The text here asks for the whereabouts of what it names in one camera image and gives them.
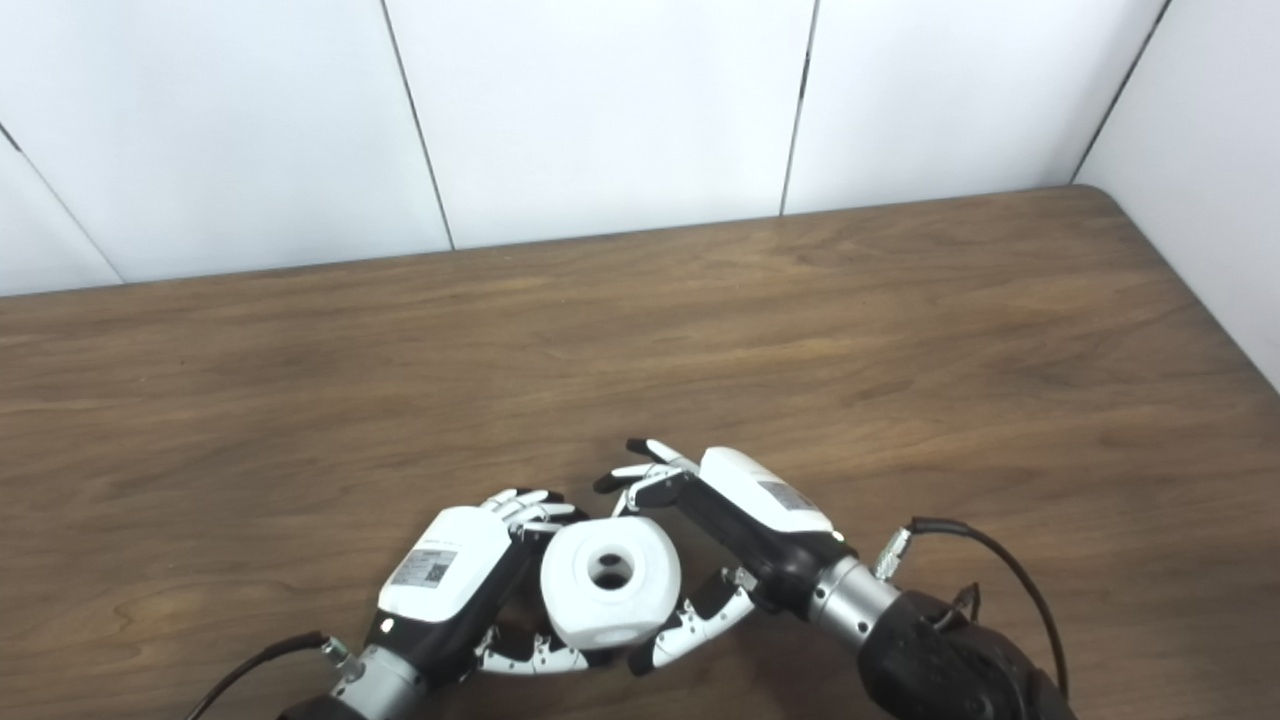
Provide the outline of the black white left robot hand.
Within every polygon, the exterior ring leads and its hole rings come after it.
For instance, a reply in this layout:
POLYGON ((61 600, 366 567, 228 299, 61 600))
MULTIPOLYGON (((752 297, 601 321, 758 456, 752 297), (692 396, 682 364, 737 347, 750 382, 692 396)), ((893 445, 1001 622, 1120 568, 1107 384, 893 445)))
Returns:
POLYGON ((550 539, 588 519, 562 493, 530 488, 440 511, 380 588, 365 644, 406 661, 430 691, 476 667, 536 675, 608 666, 608 650, 572 650, 554 632, 497 626, 550 539))

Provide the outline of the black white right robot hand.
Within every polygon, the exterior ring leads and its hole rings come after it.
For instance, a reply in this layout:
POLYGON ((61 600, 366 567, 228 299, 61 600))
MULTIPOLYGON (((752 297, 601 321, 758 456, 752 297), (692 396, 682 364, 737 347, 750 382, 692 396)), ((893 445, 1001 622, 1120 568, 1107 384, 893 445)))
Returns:
POLYGON ((676 509, 739 560, 681 600, 630 652, 635 676, 687 656, 756 609, 813 623, 846 578, 867 571, 826 514, 746 454, 709 447, 695 462, 658 439, 630 438, 626 447, 648 461, 593 484, 599 495, 616 495, 614 515, 676 509))

